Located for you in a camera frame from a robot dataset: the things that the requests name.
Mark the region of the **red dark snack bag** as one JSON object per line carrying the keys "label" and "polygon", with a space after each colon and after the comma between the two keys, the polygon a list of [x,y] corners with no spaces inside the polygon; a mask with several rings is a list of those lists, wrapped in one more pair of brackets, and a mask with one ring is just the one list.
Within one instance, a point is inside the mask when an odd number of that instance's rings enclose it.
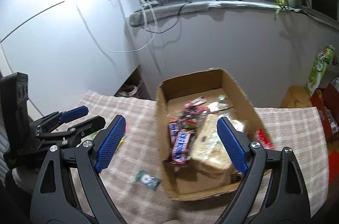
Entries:
{"label": "red dark snack bag", "polygon": [[264,149],[275,150],[274,146],[266,135],[265,130],[258,129],[254,134],[254,139],[259,142]]}

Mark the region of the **red box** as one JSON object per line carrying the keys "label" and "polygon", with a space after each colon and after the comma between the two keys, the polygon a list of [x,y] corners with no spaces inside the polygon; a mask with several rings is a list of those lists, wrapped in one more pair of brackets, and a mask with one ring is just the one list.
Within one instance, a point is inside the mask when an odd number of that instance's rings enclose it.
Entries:
{"label": "red box", "polygon": [[338,140],[338,76],[323,89],[316,89],[310,99],[317,108],[324,129],[325,140]]}

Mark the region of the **yellow candy packet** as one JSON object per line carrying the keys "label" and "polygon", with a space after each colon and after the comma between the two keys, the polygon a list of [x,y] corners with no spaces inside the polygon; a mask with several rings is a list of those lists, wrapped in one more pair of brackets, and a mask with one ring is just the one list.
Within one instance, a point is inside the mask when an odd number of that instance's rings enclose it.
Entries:
{"label": "yellow candy packet", "polygon": [[123,137],[120,141],[119,141],[119,144],[118,144],[118,146],[117,146],[117,149],[116,149],[116,151],[118,151],[119,150],[119,148],[121,147],[121,145],[124,143],[124,141],[125,141],[125,137]]}

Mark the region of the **clear bag green grid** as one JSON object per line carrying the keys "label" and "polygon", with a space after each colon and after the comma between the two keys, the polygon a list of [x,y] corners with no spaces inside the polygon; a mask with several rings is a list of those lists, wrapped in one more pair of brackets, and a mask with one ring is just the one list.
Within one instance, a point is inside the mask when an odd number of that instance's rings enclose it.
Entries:
{"label": "clear bag green grid", "polygon": [[234,105],[227,95],[218,95],[207,102],[208,112],[211,114],[230,110],[233,107]]}

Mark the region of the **blue snickers bar right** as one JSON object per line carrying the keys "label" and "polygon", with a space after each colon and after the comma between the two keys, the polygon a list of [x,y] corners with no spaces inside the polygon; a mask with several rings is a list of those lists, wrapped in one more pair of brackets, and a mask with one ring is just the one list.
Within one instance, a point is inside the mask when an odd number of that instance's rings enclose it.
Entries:
{"label": "blue snickers bar right", "polygon": [[188,146],[191,133],[181,130],[176,138],[173,150],[172,160],[176,164],[184,164],[187,161]]}

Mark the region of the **green drink carton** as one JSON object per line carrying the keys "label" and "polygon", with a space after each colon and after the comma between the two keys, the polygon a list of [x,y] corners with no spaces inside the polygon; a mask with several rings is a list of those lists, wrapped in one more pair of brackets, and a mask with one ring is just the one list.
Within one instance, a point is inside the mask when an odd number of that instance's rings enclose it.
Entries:
{"label": "green drink carton", "polygon": [[312,97],[313,93],[320,85],[327,66],[332,64],[334,52],[335,48],[332,45],[327,45],[323,51],[317,53],[310,75],[305,85],[305,88],[310,97]]}

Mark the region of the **pink plaid tablecloth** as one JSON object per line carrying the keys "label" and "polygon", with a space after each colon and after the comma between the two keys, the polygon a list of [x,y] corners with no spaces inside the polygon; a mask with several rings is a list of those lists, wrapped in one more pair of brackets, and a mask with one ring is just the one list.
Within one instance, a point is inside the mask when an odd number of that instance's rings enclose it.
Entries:
{"label": "pink plaid tablecloth", "polygon": [[[89,117],[100,115],[111,122],[125,117],[128,132],[101,179],[115,206],[128,223],[215,223],[231,200],[223,194],[194,202],[170,200],[161,184],[156,190],[136,181],[139,171],[160,177],[156,136],[156,103],[137,98],[120,98],[88,91],[79,105],[89,108]],[[258,108],[272,145],[292,148],[306,183],[311,213],[315,214],[328,195],[328,151],[320,117],[315,109]]]}

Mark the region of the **green candy packet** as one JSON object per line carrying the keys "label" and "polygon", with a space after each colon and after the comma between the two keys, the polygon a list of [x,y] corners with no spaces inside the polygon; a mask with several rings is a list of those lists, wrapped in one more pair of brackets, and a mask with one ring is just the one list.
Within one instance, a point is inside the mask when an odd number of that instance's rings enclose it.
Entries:
{"label": "green candy packet", "polygon": [[97,136],[98,132],[94,132],[86,137],[84,137],[83,139],[86,141],[86,140],[93,140],[96,136]]}

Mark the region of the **blue snickers bar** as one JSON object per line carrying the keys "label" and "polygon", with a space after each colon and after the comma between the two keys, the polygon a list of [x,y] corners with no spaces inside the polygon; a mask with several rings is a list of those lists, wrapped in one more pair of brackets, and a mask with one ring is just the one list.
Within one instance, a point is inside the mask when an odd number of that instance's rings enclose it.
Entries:
{"label": "blue snickers bar", "polygon": [[184,164],[187,161],[188,146],[191,133],[181,130],[176,138],[173,150],[172,160],[176,164]]}
{"label": "blue snickers bar", "polygon": [[171,140],[171,144],[173,145],[176,142],[176,139],[179,133],[178,124],[176,122],[171,122],[168,124],[168,128],[169,128],[169,137]]}

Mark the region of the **blue snickers bar left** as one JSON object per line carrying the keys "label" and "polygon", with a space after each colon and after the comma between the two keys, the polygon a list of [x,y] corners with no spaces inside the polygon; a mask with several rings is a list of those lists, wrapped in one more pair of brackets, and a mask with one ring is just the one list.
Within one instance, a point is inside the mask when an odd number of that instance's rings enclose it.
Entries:
{"label": "blue snickers bar left", "polygon": [[171,122],[168,124],[168,128],[169,128],[169,137],[171,140],[171,144],[173,145],[176,142],[176,139],[179,133],[178,124],[176,122]]}

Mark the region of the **dark green round candy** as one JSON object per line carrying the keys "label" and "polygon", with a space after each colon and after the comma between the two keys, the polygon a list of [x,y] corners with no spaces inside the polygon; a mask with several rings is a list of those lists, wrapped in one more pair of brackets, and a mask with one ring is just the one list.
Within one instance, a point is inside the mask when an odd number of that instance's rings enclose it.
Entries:
{"label": "dark green round candy", "polygon": [[156,191],[157,187],[161,183],[161,179],[150,175],[145,170],[140,170],[136,175],[136,181],[144,184],[149,189]]}

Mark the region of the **white power strip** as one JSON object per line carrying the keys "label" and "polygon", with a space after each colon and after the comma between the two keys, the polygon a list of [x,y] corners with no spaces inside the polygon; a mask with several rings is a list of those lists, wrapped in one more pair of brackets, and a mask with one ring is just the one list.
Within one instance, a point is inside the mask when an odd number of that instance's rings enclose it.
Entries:
{"label": "white power strip", "polygon": [[158,6],[160,4],[158,0],[139,0],[139,2],[142,7],[146,7],[149,5]]}

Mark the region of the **wooden stool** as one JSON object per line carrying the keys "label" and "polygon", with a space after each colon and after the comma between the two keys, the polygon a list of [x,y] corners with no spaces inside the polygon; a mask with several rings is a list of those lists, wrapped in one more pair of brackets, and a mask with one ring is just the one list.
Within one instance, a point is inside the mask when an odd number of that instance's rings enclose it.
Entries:
{"label": "wooden stool", "polygon": [[288,88],[280,104],[280,108],[305,108],[312,107],[310,95],[302,86],[293,85]]}

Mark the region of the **clear bag red candies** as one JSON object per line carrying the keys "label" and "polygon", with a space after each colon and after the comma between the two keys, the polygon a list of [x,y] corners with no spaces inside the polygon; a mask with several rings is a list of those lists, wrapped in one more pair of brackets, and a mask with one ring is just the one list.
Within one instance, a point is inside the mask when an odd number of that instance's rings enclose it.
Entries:
{"label": "clear bag red candies", "polygon": [[198,128],[209,114],[210,110],[204,104],[207,100],[200,96],[185,104],[185,108],[178,117],[178,124],[181,129]]}

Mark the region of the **bread in clear bag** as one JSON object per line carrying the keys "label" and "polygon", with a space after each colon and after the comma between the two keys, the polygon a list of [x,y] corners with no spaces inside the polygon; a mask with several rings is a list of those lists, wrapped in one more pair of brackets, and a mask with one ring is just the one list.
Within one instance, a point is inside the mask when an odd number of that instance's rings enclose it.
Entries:
{"label": "bread in clear bag", "polygon": [[233,113],[209,114],[190,147],[190,162],[204,175],[232,184],[239,182],[242,174],[235,170],[217,134],[217,121],[221,117],[227,117],[237,131],[246,132],[246,121],[237,119]]}

